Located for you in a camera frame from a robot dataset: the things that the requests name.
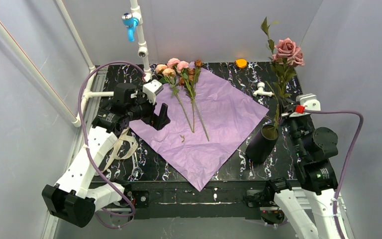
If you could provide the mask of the pink bouquet wrapping paper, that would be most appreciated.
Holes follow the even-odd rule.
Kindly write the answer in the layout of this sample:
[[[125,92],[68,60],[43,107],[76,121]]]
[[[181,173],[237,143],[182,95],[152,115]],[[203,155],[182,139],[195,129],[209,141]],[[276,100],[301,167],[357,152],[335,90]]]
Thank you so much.
[[[268,99],[254,97],[257,83],[268,80],[265,62],[251,62],[239,69],[233,63],[208,63],[197,85],[196,103],[210,141],[198,116],[192,133],[170,89],[157,97],[169,107],[171,122],[157,131],[140,122],[131,123],[139,138],[138,158],[142,176],[137,181],[185,181],[202,189],[209,181],[241,181],[258,177],[245,150],[267,121]],[[190,100],[180,93],[191,117]],[[181,143],[180,135],[185,136]]]

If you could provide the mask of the small brown roses stem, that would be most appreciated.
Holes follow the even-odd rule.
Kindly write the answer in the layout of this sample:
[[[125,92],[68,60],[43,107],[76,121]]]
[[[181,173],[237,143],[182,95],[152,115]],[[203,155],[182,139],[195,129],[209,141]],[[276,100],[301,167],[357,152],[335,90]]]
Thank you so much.
[[[192,110],[192,126],[194,127],[195,132],[195,121],[196,116],[198,116],[200,123],[202,125],[204,134],[206,136],[207,141],[210,141],[208,131],[206,129],[204,120],[202,118],[201,112],[196,103],[196,86],[199,81],[199,76],[201,73],[201,68],[203,66],[203,62],[201,60],[196,60],[194,62],[194,67],[190,67],[188,69],[183,69],[180,73],[180,86],[183,86],[186,91],[186,95],[191,100],[191,110]]]

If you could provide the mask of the dusty pink rose stem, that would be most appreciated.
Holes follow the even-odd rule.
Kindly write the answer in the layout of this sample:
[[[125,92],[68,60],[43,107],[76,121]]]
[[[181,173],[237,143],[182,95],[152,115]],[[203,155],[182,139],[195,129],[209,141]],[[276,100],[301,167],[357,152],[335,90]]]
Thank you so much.
[[[271,52],[270,67],[275,73],[277,80],[269,87],[272,89],[277,101],[276,113],[273,120],[271,133],[279,129],[281,114],[286,110],[287,100],[290,93],[286,91],[287,84],[296,76],[296,68],[304,66],[304,56],[301,47],[289,37],[274,41],[270,36],[270,27],[278,24],[277,21],[268,22],[265,17],[261,23],[261,30],[267,37],[267,47]]]

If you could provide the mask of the light pink rose stem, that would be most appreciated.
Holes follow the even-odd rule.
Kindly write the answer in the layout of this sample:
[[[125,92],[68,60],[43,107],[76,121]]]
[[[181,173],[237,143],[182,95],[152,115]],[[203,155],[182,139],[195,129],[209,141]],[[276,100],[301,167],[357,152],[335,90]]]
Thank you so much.
[[[178,58],[171,58],[167,62],[167,68],[163,70],[163,74],[167,77],[168,84],[172,90],[172,94],[178,100],[181,109],[184,113],[186,122],[192,133],[195,132],[195,68],[190,67],[187,61],[179,60]],[[179,95],[180,90],[183,90],[185,95],[189,98],[191,103],[190,117],[182,98]]]

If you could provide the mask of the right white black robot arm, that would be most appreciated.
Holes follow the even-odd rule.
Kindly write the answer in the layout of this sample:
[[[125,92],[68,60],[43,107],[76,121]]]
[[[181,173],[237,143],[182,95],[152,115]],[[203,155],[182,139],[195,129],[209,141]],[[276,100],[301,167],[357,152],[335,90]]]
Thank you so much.
[[[299,239],[343,239],[347,233],[339,209],[338,180],[329,161],[338,154],[338,136],[327,127],[309,125],[310,112],[320,110],[316,95],[306,94],[295,101],[285,100],[282,113],[300,158],[294,164],[295,174],[315,220],[307,215],[285,178],[269,180],[262,197],[281,209]]]

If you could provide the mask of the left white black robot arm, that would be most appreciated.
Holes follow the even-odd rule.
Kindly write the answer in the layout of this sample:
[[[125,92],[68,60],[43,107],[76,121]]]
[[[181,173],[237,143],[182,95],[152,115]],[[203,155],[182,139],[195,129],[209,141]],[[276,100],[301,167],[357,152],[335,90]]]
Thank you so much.
[[[153,80],[138,89],[131,83],[119,83],[113,97],[98,110],[87,133],[87,142],[77,153],[67,171],[54,185],[46,185],[42,197],[49,213],[77,227],[85,227],[97,210],[126,198],[124,186],[107,181],[89,188],[106,154],[115,146],[129,123],[141,120],[161,130],[170,123],[168,106],[162,104],[155,114],[156,96],[163,85]]]

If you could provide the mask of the black cylindrical vase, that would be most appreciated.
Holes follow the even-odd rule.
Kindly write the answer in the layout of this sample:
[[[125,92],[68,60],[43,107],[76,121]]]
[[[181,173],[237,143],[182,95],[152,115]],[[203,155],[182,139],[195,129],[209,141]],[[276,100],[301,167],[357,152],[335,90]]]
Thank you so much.
[[[278,138],[279,132],[274,125],[262,126],[246,148],[247,158],[252,162],[263,164],[274,149]]]

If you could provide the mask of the silver combination wrench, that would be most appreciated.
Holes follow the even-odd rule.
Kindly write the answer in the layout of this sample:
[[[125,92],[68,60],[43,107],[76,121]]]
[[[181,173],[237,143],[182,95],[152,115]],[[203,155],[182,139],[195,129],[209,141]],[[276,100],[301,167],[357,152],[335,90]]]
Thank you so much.
[[[138,159],[137,159],[137,154],[136,154],[136,152],[134,152],[134,153],[131,155],[131,159],[132,159],[131,177],[132,177],[134,180],[138,180],[139,178],[141,178],[143,172],[142,172],[142,169],[140,168],[140,166],[139,166],[139,164],[138,164]]]

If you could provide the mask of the white plastic faucet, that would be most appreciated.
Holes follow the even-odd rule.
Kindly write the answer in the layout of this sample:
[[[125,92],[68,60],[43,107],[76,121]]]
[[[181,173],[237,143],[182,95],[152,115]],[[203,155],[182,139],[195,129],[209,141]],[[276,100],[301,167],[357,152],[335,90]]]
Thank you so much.
[[[257,83],[257,90],[253,92],[253,96],[266,96],[266,97],[272,97],[275,94],[271,91],[265,91],[265,83],[264,82],[258,82]]]

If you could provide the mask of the yellow tape measure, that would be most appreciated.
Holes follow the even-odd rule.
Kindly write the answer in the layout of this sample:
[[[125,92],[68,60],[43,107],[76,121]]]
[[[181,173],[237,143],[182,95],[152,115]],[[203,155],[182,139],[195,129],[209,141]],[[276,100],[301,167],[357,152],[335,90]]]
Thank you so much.
[[[248,62],[245,59],[237,59],[237,60],[235,60],[235,65],[239,69],[244,69],[247,67]]]

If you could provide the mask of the white pvc pipe assembly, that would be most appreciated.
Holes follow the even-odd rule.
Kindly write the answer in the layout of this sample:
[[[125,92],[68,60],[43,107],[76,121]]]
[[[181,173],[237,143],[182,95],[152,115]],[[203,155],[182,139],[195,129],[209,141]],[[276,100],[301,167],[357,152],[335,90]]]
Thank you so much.
[[[144,30],[143,30],[143,18],[141,14],[141,8],[138,4],[138,1],[132,0],[130,2],[131,8],[130,13],[133,14],[134,17],[139,19],[139,24],[136,27],[134,38],[138,39],[138,56],[142,59],[144,64],[144,76],[143,80],[148,82],[151,79],[151,70],[149,66],[149,59],[148,59],[148,47],[147,43],[144,37]],[[89,70],[91,74],[91,78],[93,78],[96,75],[96,67],[92,63],[91,58],[89,57],[87,50],[78,34],[78,31],[63,3],[62,0],[57,0],[56,5],[59,8],[59,11],[61,12],[66,24],[68,25],[68,28],[74,37],[77,46],[79,47],[83,58],[85,59]],[[10,32],[6,29],[4,24],[0,21],[0,36],[2,37],[3,41],[9,46],[10,50],[16,55],[17,59],[21,61],[22,65],[28,70],[28,72],[33,76],[33,78],[39,83],[39,85],[42,87],[42,89],[45,90],[45,92],[50,96],[50,98],[56,103],[56,105],[59,107],[59,109],[62,111],[63,114],[66,115],[68,120],[71,122],[71,124],[75,127],[80,127],[82,123],[80,122],[80,114],[75,115],[68,106],[64,103],[64,101],[61,99],[61,97],[56,93],[56,91],[52,88],[50,83],[46,80],[46,78],[43,76],[43,74],[40,72],[40,70],[36,67],[36,65],[32,62],[32,60],[28,57],[28,55],[25,53],[25,51],[22,49],[22,47],[18,44],[18,42],[14,39],[14,37],[10,34]]]

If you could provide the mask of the aluminium frame rail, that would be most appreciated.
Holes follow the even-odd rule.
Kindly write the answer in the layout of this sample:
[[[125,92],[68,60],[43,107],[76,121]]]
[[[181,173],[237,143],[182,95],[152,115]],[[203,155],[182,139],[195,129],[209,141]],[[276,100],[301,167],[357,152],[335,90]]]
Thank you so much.
[[[127,223],[158,218],[246,218],[262,219],[265,225],[278,227],[290,223],[300,239],[345,239],[339,200],[332,189],[321,195],[299,187],[286,188],[262,184],[249,189],[232,183],[211,185],[198,192],[181,185],[161,184],[154,188],[137,186],[128,190],[135,214],[127,208],[99,206],[95,202],[77,202],[70,223],[85,227],[99,215],[114,216]]]

